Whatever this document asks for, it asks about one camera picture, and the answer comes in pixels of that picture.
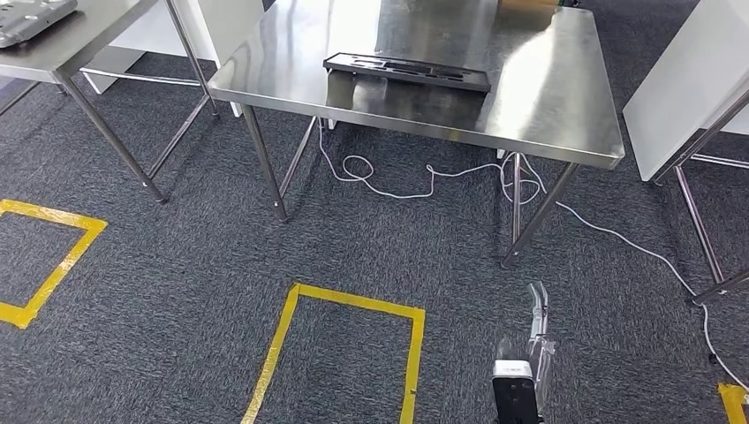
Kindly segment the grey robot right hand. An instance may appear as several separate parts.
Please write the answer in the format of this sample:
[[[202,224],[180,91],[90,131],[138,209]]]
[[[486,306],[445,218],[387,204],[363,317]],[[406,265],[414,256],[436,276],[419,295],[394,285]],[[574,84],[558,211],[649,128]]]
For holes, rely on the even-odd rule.
[[[500,423],[542,423],[546,413],[549,372],[556,342],[549,338],[549,298],[541,283],[530,283],[532,324],[525,358],[511,355],[511,342],[500,343],[492,368],[492,387]]]

